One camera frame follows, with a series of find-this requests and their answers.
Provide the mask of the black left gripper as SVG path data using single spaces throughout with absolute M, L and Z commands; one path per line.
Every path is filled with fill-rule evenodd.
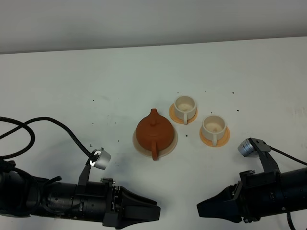
M 157 202 L 137 195 L 112 179 L 100 183 L 80 178 L 74 194 L 74 219 L 101 222 L 123 229 L 130 225 L 158 221 Z

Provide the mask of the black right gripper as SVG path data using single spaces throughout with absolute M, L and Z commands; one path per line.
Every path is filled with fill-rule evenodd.
M 251 223 L 262 217 L 282 213 L 280 171 L 251 174 L 241 172 L 241 181 L 197 204 L 200 217 L 224 219 L 233 223 Z M 231 209 L 221 208 L 231 200 Z

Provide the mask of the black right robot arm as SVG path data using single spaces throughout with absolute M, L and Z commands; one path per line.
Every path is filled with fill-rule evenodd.
M 245 171 L 240 178 L 218 195 L 198 203 L 199 216 L 251 223 L 261 217 L 307 208 L 305 168 L 285 173 Z

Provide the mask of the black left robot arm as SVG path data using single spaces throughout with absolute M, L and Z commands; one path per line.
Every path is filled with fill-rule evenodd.
M 63 183 L 61 177 L 40 178 L 15 167 L 14 161 L 0 162 L 0 214 L 26 218 L 49 218 L 100 222 L 117 230 L 157 221 L 157 202 L 136 195 L 113 179 L 90 182 L 86 165 L 77 184 Z

